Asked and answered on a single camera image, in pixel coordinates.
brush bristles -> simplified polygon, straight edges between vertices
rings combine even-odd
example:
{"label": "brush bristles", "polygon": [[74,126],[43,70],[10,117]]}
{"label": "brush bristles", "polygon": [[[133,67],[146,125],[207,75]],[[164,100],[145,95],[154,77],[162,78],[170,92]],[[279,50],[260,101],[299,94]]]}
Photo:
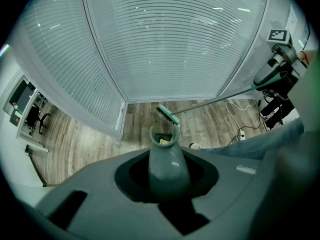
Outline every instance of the brush bristles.
{"label": "brush bristles", "polygon": [[156,108],[156,110],[158,110],[160,112],[160,114],[162,114],[164,116],[165,119],[167,119],[170,123],[177,125],[177,123],[175,121],[173,121],[166,113],[164,113],[160,108]]}

white cable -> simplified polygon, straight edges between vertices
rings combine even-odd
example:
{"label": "white cable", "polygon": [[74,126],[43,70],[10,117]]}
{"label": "white cable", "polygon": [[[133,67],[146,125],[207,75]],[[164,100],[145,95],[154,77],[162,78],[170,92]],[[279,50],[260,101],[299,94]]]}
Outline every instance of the white cable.
{"label": "white cable", "polygon": [[227,102],[225,103],[225,108],[226,108],[226,110],[229,112],[230,116],[233,118],[233,120],[235,121],[236,125],[238,126],[238,128],[239,128],[239,130],[240,130],[241,128],[240,128],[239,124],[237,123],[236,119],[234,118],[234,116],[230,113],[230,111],[229,111],[229,109],[228,109],[228,107],[227,107],[227,103],[230,103],[230,104],[236,106],[236,107],[237,107],[239,110],[241,110],[241,111],[245,111],[247,108],[249,108],[249,107],[253,106],[254,104],[256,104],[256,101],[255,101],[253,104],[246,106],[245,109],[241,109],[241,108],[238,107],[236,104],[233,104],[233,103],[230,102],[230,101],[227,101]]}

sticker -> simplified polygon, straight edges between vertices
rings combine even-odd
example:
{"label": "sticker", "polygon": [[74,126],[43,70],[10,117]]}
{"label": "sticker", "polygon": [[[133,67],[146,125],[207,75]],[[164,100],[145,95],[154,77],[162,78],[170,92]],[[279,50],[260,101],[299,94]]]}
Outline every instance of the sticker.
{"label": "sticker", "polygon": [[162,145],[165,145],[165,144],[170,143],[170,141],[167,141],[167,140],[164,140],[164,139],[161,138],[159,143],[162,144]]}
{"label": "sticker", "polygon": [[246,167],[246,166],[243,166],[243,165],[238,165],[236,167],[236,169],[240,172],[243,172],[243,173],[246,173],[246,174],[252,174],[252,175],[255,175],[257,173],[257,169],[255,168],[250,168],[250,167]]}
{"label": "sticker", "polygon": [[287,31],[286,30],[271,30],[269,40],[275,41],[283,41],[285,42],[287,38]]}

gray container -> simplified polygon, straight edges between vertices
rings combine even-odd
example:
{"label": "gray container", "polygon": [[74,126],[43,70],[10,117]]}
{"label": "gray container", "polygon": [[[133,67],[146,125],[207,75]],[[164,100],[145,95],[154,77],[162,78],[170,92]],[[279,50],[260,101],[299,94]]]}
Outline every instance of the gray container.
{"label": "gray container", "polygon": [[170,143],[159,144],[150,128],[151,148],[149,155],[149,188],[163,201],[183,197],[190,185],[189,170],[178,145],[179,132],[173,127]]}

green brush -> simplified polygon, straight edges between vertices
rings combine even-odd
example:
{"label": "green brush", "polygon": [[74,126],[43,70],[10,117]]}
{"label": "green brush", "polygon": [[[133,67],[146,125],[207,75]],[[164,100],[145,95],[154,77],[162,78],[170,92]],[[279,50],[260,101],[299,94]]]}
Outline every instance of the green brush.
{"label": "green brush", "polygon": [[270,85],[274,82],[277,82],[281,79],[283,79],[284,77],[286,77],[288,74],[288,72],[278,72],[274,77],[272,77],[270,80],[266,81],[265,83],[261,84],[261,85],[255,85],[254,83],[250,86],[247,86],[245,88],[242,88],[242,89],[238,89],[238,90],[235,90],[229,94],[225,94],[225,95],[221,95],[221,96],[218,96],[218,97],[215,97],[215,98],[212,98],[212,99],[209,99],[205,102],[202,102],[200,104],[197,104],[197,105],[194,105],[192,107],[189,107],[189,108],[185,108],[185,109],[182,109],[182,110],[179,110],[179,111],[176,111],[176,112],[171,112],[169,109],[167,109],[164,105],[158,105],[158,107],[156,108],[169,122],[173,123],[173,124],[176,124],[176,125],[180,125],[180,120],[175,116],[175,114],[178,114],[178,113],[182,113],[182,112],[186,112],[186,111],[189,111],[189,110],[193,110],[193,109],[196,109],[196,108],[200,108],[202,106],[205,106],[205,105],[208,105],[208,104],[211,104],[211,103],[215,103],[215,102],[219,102],[219,101],[222,101],[222,100],[225,100],[225,99],[228,99],[230,97],[233,97],[233,96],[236,96],[236,95],[239,95],[239,94],[243,94],[245,92],[248,92],[248,91],[252,91],[252,90],[256,90],[256,89],[259,89],[259,88],[262,88],[262,87],[265,87],[267,85]]}

